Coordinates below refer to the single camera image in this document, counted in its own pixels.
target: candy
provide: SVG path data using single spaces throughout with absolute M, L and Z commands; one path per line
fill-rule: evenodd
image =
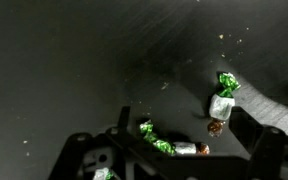
M 114 177 L 113 173 L 108 168 L 97 169 L 93 180 L 110 180 Z
M 205 143 L 174 142 L 174 145 L 177 155 L 210 154 L 210 148 Z
M 219 137 L 223 131 L 224 121 L 213 119 L 213 121 L 207 126 L 208 133 L 212 137 Z

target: dark surface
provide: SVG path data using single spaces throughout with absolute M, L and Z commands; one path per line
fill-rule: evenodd
M 288 0 L 0 0 L 0 179 L 45 179 L 67 137 L 123 105 L 246 157 L 227 127 L 207 135 L 219 71 L 245 80 L 236 98 L 253 114 L 276 105 L 250 87 L 288 106 Z M 288 128 L 281 107 L 261 122 Z

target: dust speck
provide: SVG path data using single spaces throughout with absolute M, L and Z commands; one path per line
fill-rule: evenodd
M 236 44 L 240 44 L 242 43 L 242 39 L 239 39 L 238 41 L 236 41 Z
M 161 90 L 162 91 L 165 90 L 168 87 L 169 84 L 170 83 L 168 83 L 168 82 L 164 82 L 164 85 L 161 87 Z
M 193 61 L 192 61 L 192 59 L 188 59 L 187 61 L 186 61 L 186 64 L 190 64 L 190 63 L 192 63 Z

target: green candy wrapper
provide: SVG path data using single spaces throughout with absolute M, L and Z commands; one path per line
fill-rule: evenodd
M 153 124 L 151 122 L 151 120 L 143 123 L 140 125 L 140 130 L 141 130 L 141 133 L 142 134 L 145 134 L 145 133 L 152 133 L 153 131 Z
M 155 148 L 170 155 L 175 154 L 175 147 L 169 142 L 158 139 L 158 136 L 153 132 L 153 124 L 151 120 L 140 125 L 140 131 L 145 134 L 144 140 L 153 144 Z
M 163 140 L 157 140 L 153 145 L 159 149 L 160 151 L 164 153 L 169 153 L 171 155 L 175 154 L 175 148 L 170 143 L 163 141 Z
M 105 179 L 106 179 L 106 180 L 110 180 L 110 179 L 112 179 L 113 177 L 114 177 L 114 174 L 113 174 L 111 171 L 109 171 L 109 172 L 107 173 Z
M 241 87 L 231 73 L 220 74 L 219 81 L 224 87 L 224 90 L 217 93 L 220 97 L 233 98 L 232 92 Z

